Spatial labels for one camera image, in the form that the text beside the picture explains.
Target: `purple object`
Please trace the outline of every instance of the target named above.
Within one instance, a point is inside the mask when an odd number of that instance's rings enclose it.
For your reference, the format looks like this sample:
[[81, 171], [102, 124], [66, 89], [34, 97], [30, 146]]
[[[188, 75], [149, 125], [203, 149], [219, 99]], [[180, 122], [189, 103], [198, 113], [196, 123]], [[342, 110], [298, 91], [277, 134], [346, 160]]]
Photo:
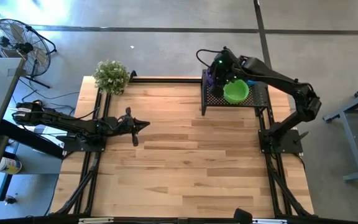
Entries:
[[208, 84], [210, 86], [214, 85], [214, 79], [213, 79], [211, 73], [209, 72], [209, 69], [207, 69], [207, 71], [206, 71], [206, 80], [208, 81]]

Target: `green bowl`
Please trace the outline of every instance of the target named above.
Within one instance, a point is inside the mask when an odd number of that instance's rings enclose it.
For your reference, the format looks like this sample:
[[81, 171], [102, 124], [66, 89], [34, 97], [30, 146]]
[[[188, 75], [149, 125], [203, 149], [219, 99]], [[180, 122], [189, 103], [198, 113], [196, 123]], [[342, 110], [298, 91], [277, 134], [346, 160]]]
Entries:
[[249, 94], [249, 88], [247, 84], [242, 80], [229, 82], [223, 87], [223, 91], [224, 99], [232, 104], [238, 104], [243, 102]]

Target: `black metal rack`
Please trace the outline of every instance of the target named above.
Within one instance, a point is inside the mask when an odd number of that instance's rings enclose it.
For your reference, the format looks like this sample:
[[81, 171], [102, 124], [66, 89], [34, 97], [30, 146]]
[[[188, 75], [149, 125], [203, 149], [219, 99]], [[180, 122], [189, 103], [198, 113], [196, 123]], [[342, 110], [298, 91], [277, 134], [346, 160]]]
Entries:
[[207, 70], [204, 69], [201, 79], [201, 114], [205, 115], [208, 106], [266, 108], [268, 107], [266, 87], [264, 83], [256, 83], [249, 87], [249, 94], [243, 102], [232, 104], [223, 97], [215, 97], [209, 92], [211, 85], [208, 83]]
[[[202, 86], [202, 79], [186, 79], [186, 78], [133, 78], [135, 74], [132, 76], [132, 83], [199, 83]], [[264, 94], [267, 96], [267, 106], [266, 107], [255, 107], [255, 116], [259, 119], [260, 123], [260, 130], [266, 130], [265, 127], [265, 120], [263, 112], [267, 109], [267, 116], [268, 122], [270, 125], [274, 123], [273, 113], [272, 113], [272, 105], [269, 98], [269, 91], [267, 88], [263, 88]], [[106, 97], [105, 101], [105, 108], [103, 115], [107, 115], [109, 110], [109, 101], [110, 96]], [[95, 108], [100, 105], [100, 95], [96, 97]], [[99, 168], [99, 160], [101, 154], [96, 153], [94, 166], [91, 167], [90, 170], [87, 169], [87, 165], [90, 161], [90, 156], [85, 157], [83, 163], [83, 170], [81, 176], [83, 177], [83, 181], [80, 182], [80, 185], [75, 190], [73, 195], [81, 195], [83, 193], [83, 189], [89, 181], [91, 182], [88, 194], [88, 201], [86, 203], [86, 208], [84, 212], [80, 212], [81, 208], [81, 197], [75, 197], [76, 200], [69, 200], [65, 206], [61, 209], [63, 212], [57, 212], [51, 214], [46, 217], [26, 217], [26, 218], [14, 218], [10, 220], [0, 220], [0, 223], [21, 223], [21, 224], [34, 224], [34, 223], [85, 223], [86, 220], [82, 220], [83, 218], [89, 219], [92, 218], [91, 216], [91, 208], [93, 204], [94, 198], [94, 191], [96, 190], [96, 177]], [[347, 223], [347, 224], [355, 224], [358, 222], [349, 222], [349, 221], [342, 221], [342, 220], [330, 220], [324, 218], [318, 218], [316, 216], [311, 216], [307, 214], [301, 214], [299, 217], [292, 215], [291, 212], [291, 205], [296, 205], [297, 207], [300, 204], [296, 201], [295, 197], [292, 195], [290, 190], [287, 187], [285, 181], [285, 173], [283, 162], [280, 153], [275, 153], [276, 160], [272, 160], [272, 154], [265, 154], [265, 160], [267, 167], [272, 167], [273, 163], [276, 163], [277, 169], [267, 169], [269, 186], [270, 186], [270, 194], [272, 196], [272, 207], [274, 211], [274, 218], [275, 220], [268, 220], [269, 223], [283, 223], [282, 220], [285, 220], [286, 223], [302, 223], [302, 224], [312, 224], [312, 223]], [[276, 184], [281, 188], [283, 192], [283, 199], [285, 205], [285, 212], [282, 212], [278, 203], [278, 195], [277, 195], [277, 187]], [[74, 209], [74, 214], [68, 214], [69, 212], [69, 205], [70, 207], [73, 204], [76, 204]], [[106, 218], [94, 218], [95, 220], [89, 220], [90, 222], [87, 223], [149, 223], [149, 224], [156, 224], [164, 222], [176, 223], [176, 224], [205, 224], [205, 223], [232, 223], [232, 224], [248, 224], [249, 222], [244, 222], [242, 220], [233, 219], [233, 218], [160, 218], [160, 217], [106, 217]]]
[[[264, 55], [264, 60], [265, 63], [271, 67], [270, 64], [270, 57], [269, 57], [269, 51], [267, 49], [267, 41], [266, 41], [266, 36], [265, 36], [265, 29], [264, 29], [264, 25], [263, 25], [263, 20], [262, 20], [262, 14], [260, 11], [260, 6], [259, 6], [259, 1], [258, 0], [254, 0], [254, 6], [255, 6], [255, 12], [256, 12], [256, 16], [257, 16], [257, 22], [258, 22], [258, 29], [257, 30], [248, 30], [249, 33], [259, 33], [260, 35], [260, 39], [261, 39], [261, 44], [262, 44], [262, 53]], [[116, 28], [113, 27], [112, 29], [105, 29], [105, 27], [103, 27], [103, 29], [101, 29], [103, 32], [110, 32], [112, 30], [121, 30], [121, 32], [128, 32], [128, 30], [133, 31], [134, 29], [137, 29], [139, 32], [156, 32], [158, 30], [161, 29], [165, 29], [165, 32], [182, 32], [181, 29], [166, 29], [166, 28]], [[228, 30], [224, 30], [224, 29], [186, 29], [186, 30], [190, 30], [191, 32], [243, 32], [243, 29], [228, 29]], [[294, 32], [303, 32], [302, 30], [286, 30], [286, 32], [288, 33], [294, 33]], [[323, 30], [323, 32], [335, 32], [336, 31], [331, 31], [331, 30]], [[202, 98], [202, 106], [203, 106], [203, 113], [205, 113], [205, 109], [207, 106], [239, 106], [239, 107], [253, 107], [255, 108], [255, 115], [256, 117], [258, 117], [259, 123], [260, 123], [260, 130], [266, 130], [266, 124], [265, 124], [265, 120], [263, 117], [263, 112], [264, 110], [267, 109], [267, 115], [268, 115], [268, 123], [270, 125], [272, 125], [275, 121], [273, 118], [273, 113], [272, 113], [272, 105], [270, 103], [270, 99], [269, 99], [269, 92], [268, 89], [266, 88], [266, 86], [262, 85], [257, 85], [256, 87], [252, 88], [250, 90], [250, 95], [249, 98], [252, 100], [251, 102], [248, 101], [249, 99], [245, 100], [244, 102], [242, 102], [239, 105], [230, 105], [228, 103], [226, 103], [226, 101], [224, 101], [224, 99], [215, 99], [215, 98], [208, 98], [208, 86], [206, 79], [200, 78], [200, 79], [190, 79], [190, 78], [134, 78], [132, 80], [133, 83], [199, 83], [201, 85], [201, 96]], [[96, 100], [96, 104], [99, 105], [100, 104], [100, 98], [98, 97], [98, 100]], [[282, 188], [283, 185], [285, 184], [285, 173], [284, 173], [284, 168], [283, 168], [283, 162], [282, 162], [282, 157], [280, 154], [275, 153], [276, 156], [276, 161], [272, 160], [272, 154], [265, 154], [265, 160], [266, 160], [266, 164], [267, 166], [269, 166], [269, 164], [276, 162], [277, 164], [277, 171], [275, 172], [270, 172], [268, 170], [268, 179], [269, 179], [269, 184], [270, 184], [270, 193], [272, 196], [272, 207], [274, 210], [274, 217], [276, 220], [267, 220], [267, 222], [269, 223], [304, 223], [304, 224], [311, 224], [311, 223], [347, 223], [347, 224], [351, 224], [351, 223], [358, 223], [358, 222], [350, 222], [350, 221], [342, 221], [342, 220], [331, 220], [331, 219], [325, 219], [325, 218], [318, 218], [315, 216], [295, 216], [292, 215], [291, 213], [291, 205], [289, 203], [289, 199], [288, 197], [286, 197], [286, 195], [283, 196], [284, 198], [284, 204], [285, 204], [285, 212], [282, 212], [280, 210], [279, 204], [278, 204], [278, 197], [277, 197], [277, 189], [276, 189], [276, 184], [277, 184], [277, 180], [275, 180], [273, 178], [273, 176], [277, 176], [279, 175], [281, 178], [279, 179], [280, 184], [278, 185], [280, 188]], [[88, 154], [88, 156], [85, 156], [84, 159], [84, 164], [83, 164], [83, 170], [81, 172], [81, 176], [82, 178], [84, 178], [86, 176], [86, 171], [88, 170], [88, 164], [90, 161], [90, 153]], [[98, 166], [95, 167], [95, 173], [98, 172]], [[49, 215], [46, 217], [26, 217], [26, 218], [16, 218], [16, 219], [11, 219], [11, 220], [0, 220], [0, 223], [54, 223], [54, 224], [59, 224], [59, 223], [84, 223], [84, 221], [80, 220], [81, 218], [90, 218], [91, 217], [91, 207], [89, 207], [89, 205], [91, 205], [93, 203], [93, 194], [95, 191], [95, 184], [91, 184], [90, 188], [89, 188], [89, 192], [91, 192], [92, 194], [88, 195], [88, 206], [87, 209], [85, 210], [84, 213], [80, 213], [80, 207], [81, 207], [81, 199], [76, 201], [76, 208], [74, 209], [74, 214], [64, 214], [64, 215], [60, 215], [60, 214], [54, 214], [54, 215]], [[204, 224], [204, 223], [240, 223], [240, 224], [245, 224], [244, 222], [241, 222], [239, 220], [235, 220], [233, 218], [177, 218], [177, 217], [170, 217], [170, 218], [157, 218], [157, 217], [152, 217], [152, 218], [146, 218], [146, 217], [141, 217], [141, 218], [137, 218], [137, 217], [107, 217], [105, 218], [105, 222], [109, 222], [111, 223], [112, 221], [114, 221], [114, 223], [123, 223], [123, 224], [128, 224], [128, 223], [162, 223], [163, 221], [170, 221], [170, 222], [174, 222], [177, 224]]]

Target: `fan guard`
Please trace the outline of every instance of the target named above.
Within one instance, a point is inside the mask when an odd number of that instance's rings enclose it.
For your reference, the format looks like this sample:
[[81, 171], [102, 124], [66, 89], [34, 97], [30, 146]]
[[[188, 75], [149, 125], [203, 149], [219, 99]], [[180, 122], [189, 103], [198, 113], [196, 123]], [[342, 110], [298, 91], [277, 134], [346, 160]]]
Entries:
[[31, 26], [13, 19], [0, 19], [0, 57], [24, 57], [26, 75], [44, 74], [50, 66], [50, 51]]

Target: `fan stand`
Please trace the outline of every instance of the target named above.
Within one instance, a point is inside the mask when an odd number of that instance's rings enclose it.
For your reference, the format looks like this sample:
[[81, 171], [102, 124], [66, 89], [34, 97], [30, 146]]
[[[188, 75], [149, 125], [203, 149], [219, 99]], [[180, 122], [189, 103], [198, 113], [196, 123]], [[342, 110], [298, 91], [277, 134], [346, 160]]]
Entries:
[[[31, 32], [33, 32], [33, 33], [35, 33], [35, 34], [38, 35], [40, 38], [46, 40], [47, 42], [49, 42], [50, 44], [53, 45], [53, 50], [51, 50], [51, 51], [50, 51], [49, 53], [47, 53], [47, 54], [52, 54], [52, 53], [54, 53], [54, 52], [57, 52], [57, 50], [56, 50], [56, 45], [55, 45], [52, 41], [48, 40], [46, 37], [44, 37], [44, 36], [42, 36], [41, 34], [39, 34], [39, 33], [38, 33], [35, 29], [33, 29], [31, 26], [26, 26], [25, 28], [27, 28], [27, 30], [29, 30], [29, 31], [31, 31]], [[35, 82], [36, 84], [42, 85], [42, 86], [44, 86], [44, 87], [46, 87], [46, 88], [50, 88], [50, 86], [48, 86], [48, 85], [46, 85], [46, 84], [43, 84], [42, 82], [37, 81], [37, 80], [34, 79], [35, 75], [33, 75], [33, 74], [34, 74], [34, 70], [35, 70], [36, 64], [37, 64], [37, 60], [34, 61], [34, 66], [32, 67], [32, 72], [31, 72], [30, 78], [27, 77], [27, 76], [26, 76], [25, 78], [28, 79], [28, 80], [30, 80], [30, 81], [32, 81], [32, 82]]]
[[35, 76], [33, 74], [34, 74], [36, 64], [37, 64], [37, 59], [35, 59], [35, 61], [34, 61], [34, 66], [32, 67], [30, 78], [28, 76], [25, 76], [24, 78], [30, 80], [31, 82], [35, 82], [38, 85], [42, 85], [42, 86], [44, 86], [46, 88], [50, 88], [50, 86], [48, 86], [46, 84], [43, 84], [42, 82], [37, 81], [37, 80], [34, 79]]

